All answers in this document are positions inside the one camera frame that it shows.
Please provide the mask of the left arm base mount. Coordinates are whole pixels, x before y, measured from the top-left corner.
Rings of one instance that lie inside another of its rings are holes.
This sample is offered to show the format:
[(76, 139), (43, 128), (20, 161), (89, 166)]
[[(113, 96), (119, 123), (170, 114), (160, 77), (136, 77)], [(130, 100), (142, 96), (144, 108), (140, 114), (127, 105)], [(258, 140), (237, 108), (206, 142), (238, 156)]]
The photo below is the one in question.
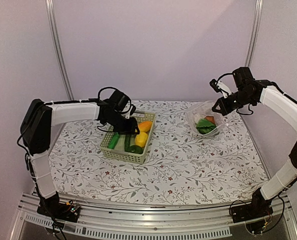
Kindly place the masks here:
[(72, 200), (62, 203), (57, 198), (41, 199), (37, 208), (40, 215), (72, 223), (78, 222), (80, 211), (80, 204), (73, 203)]

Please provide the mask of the bok choy toy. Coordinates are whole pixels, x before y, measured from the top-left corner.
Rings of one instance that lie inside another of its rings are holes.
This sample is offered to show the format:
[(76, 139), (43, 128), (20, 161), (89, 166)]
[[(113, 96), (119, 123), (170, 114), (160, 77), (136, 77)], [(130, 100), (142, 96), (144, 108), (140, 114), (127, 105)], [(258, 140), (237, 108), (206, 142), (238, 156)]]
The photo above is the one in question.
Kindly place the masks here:
[(217, 125), (214, 125), (210, 121), (206, 120), (205, 117), (196, 116), (194, 118), (195, 128), (202, 135), (210, 133), (217, 127)]

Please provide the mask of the clear zip top bag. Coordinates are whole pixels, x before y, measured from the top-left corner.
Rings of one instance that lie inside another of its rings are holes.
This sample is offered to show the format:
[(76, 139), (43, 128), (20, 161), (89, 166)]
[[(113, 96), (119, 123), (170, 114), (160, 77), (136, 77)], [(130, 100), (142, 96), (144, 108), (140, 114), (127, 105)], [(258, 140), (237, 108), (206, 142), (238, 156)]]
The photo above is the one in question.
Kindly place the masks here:
[(220, 113), (213, 112), (214, 105), (214, 101), (199, 102), (185, 113), (191, 130), (203, 138), (214, 137), (228, 126)]

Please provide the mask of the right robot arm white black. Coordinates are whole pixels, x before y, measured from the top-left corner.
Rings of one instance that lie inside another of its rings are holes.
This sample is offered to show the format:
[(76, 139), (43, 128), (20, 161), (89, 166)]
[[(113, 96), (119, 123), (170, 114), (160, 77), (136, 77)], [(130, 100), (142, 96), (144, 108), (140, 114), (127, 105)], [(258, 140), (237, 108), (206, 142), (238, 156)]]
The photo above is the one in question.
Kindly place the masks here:
[[(211, 108), (213, 112), (226, 116), (243, 107), (262, 105), (280, 117), (297, 136), (297, 101), (282, 91), (274, 81), (255, 79), (250, 68), (243, 66), (212, 79), (209, 85), (221, 94)], [(296, 181), (297, 139), (285, 164), (252, 194), (247, 214), (251, 218), (258, 218), (273, 198)]]

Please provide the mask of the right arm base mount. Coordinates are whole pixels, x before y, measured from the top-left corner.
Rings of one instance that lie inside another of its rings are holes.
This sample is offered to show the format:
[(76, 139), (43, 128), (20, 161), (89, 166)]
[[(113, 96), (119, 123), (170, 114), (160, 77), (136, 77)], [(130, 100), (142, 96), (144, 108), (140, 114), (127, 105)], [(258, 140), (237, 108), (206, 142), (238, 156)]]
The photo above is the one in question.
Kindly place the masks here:
[(233, 223), (247, 222), (245, 228), (252, 235), (261, 235), (273, 220), (271, 200), (255, 200), (246, 203), (234, 201), (229, 207), (229, 215)]

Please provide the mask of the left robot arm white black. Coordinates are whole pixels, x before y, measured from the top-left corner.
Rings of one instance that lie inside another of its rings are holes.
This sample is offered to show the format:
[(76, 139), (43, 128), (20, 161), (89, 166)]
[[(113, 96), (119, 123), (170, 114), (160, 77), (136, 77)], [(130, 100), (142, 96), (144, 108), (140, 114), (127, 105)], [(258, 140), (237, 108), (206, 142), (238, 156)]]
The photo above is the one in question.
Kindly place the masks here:
[(43, 101), (34, 99), (20, 126), (17, 145), (24, 149), (26, 169), (30, 172), (43, 208), (52, 217), (63, 213), (63, 206), (54, 198), (57, 194), (49, 165), (52, 130), (67, 123), (98, 121), (102, 126), (112, 126), (120, 135), (139, 134), (137, 120), (132, 116), (136, 106), (122, 91), (113, 88), (107, 99), (96, 98)]

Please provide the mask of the brown potato toy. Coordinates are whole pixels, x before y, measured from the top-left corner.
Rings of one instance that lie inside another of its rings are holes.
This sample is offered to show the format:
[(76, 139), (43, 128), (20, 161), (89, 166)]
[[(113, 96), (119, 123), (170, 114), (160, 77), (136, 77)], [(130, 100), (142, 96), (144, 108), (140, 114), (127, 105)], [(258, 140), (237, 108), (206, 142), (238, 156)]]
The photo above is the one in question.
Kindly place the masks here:
[(205, 119), (211, 122), (212, 124), (216, 125), (216, 122), (213, 116), (206, 116)]

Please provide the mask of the beige perforated plastic basket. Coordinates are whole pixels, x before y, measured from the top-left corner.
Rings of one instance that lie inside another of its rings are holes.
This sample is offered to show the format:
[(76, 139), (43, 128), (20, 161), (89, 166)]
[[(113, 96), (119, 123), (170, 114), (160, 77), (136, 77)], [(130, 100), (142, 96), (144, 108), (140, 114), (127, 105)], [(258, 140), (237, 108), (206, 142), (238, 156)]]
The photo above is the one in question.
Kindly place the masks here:
[(100, 149), (103, 152), (104, 156), (107, 158), (115, 159), (115, 160), (121, 160), (124, 162), (130, 162), (135, 164), (143, 164), (146, 159), (146, 154), (149, 148), (149, 144), (151, 141), (151, 137), (153, 134), (153, 128), (156, 120), (156, 114), (153, 112), (146, 112), (146, 111), (139, 111), (137, 110), (135, 114), (133, 115), (136, 119), (137, 123), (141, 123), (144, 121), (152, 121), (152, 127), (148, 134), (148, 140), (146, 142), (145, 147), (143, 147), (143, 153), (142, 154), (134, 154), (127, 152), (127, 148), (129, 146), (135, 145), (135, 135), (120, 135), (119, 141), (114, 149), (109, 149), (108, 144), (111, 141), (112, 136), (114, 135), (113, 127), (111, 126), (109, 128), (109, 132), (107, 132), (104, 135), (103, 140), (100, 143)]

